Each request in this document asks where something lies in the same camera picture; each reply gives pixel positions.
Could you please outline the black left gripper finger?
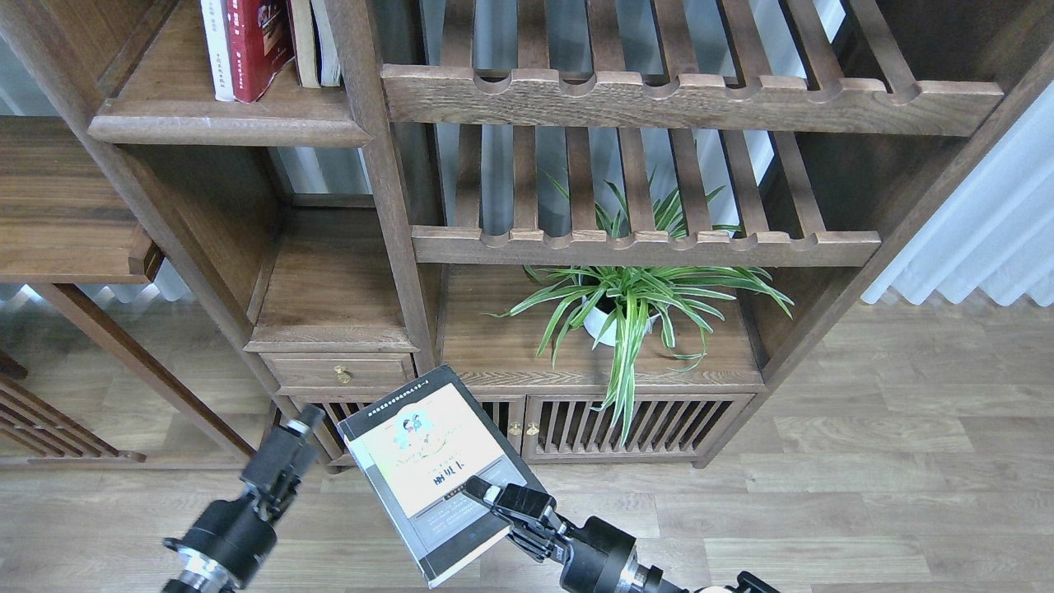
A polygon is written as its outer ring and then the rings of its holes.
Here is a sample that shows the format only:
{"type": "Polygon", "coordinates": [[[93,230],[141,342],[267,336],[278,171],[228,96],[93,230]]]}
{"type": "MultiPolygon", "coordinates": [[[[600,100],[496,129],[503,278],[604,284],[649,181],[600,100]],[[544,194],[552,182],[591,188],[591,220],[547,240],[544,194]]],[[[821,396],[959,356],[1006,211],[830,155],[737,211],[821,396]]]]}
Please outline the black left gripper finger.
{"type": "Polygon", "coordinates": [[[306,406],[295,419],[271,431],[245,466],[240,479],[247,485],[245,496],[251,499],[256,515],[281,516],[293,502],[301,478],[317,456],[317,450],[306,440],[324,417],[321,408],[306,406]]]}

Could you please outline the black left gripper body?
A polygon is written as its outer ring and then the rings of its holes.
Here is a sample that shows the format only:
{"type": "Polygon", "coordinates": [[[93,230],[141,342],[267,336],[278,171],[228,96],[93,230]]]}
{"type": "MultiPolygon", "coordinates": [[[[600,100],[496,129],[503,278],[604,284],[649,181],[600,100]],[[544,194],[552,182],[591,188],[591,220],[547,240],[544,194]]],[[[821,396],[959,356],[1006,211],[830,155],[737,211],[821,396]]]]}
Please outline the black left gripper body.
{"type": "Polygon", "coordinates": [[[248,586],[274,548],[274,523],[282,516],[259,516],[251,499],[216,500],[184,538],[165,538],[165,548],[186,559],[184,570],[165,590],[238,590],[248,586]]]}

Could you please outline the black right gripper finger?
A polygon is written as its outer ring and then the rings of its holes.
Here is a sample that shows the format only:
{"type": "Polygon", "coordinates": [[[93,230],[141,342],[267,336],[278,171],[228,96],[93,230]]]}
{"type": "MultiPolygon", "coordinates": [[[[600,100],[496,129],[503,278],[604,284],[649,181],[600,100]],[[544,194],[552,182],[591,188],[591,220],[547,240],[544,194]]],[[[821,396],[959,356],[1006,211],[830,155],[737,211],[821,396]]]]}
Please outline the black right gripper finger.
{"type": "Polygon", "coordinates": [[[463,493],[511,525],[513,532],[536,536],[560,533],[557,499],[547,492],[515,483],[497,487],[473,476],[464,482],[463,493]]]}

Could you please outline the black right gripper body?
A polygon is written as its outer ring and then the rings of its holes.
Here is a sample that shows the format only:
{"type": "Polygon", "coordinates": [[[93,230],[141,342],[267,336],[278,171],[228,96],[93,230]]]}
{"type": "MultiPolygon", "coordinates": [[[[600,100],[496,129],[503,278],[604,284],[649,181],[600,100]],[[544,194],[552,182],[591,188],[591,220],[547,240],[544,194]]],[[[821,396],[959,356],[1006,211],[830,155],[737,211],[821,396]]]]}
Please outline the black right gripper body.
{"type": "Polygon", "coordinates": [[[591,516],[579,528],[550,511],[534,519],[509,518],[509,539],[536,564],[561,564],[569,592],[651,592],[651,569],[637,562],[636,537],[591,516]]]}

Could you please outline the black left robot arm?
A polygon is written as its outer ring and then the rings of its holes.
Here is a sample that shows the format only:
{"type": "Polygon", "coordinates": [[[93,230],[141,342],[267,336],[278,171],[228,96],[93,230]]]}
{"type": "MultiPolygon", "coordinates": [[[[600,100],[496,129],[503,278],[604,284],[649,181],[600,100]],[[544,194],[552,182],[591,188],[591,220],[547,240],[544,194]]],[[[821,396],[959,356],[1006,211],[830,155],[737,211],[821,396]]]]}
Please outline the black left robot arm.
{"type": "Polygon", "coordinates": [[[241,495],[232,502],[211,502],[184,537],[163,540],[186,560],[163,591],[233,592],[252,581],[276,543],[274,525],[317,455],[306,439],[324,416],[323,409],[306,406],[288,424],[273,429],[242,470],[241,495]]]}

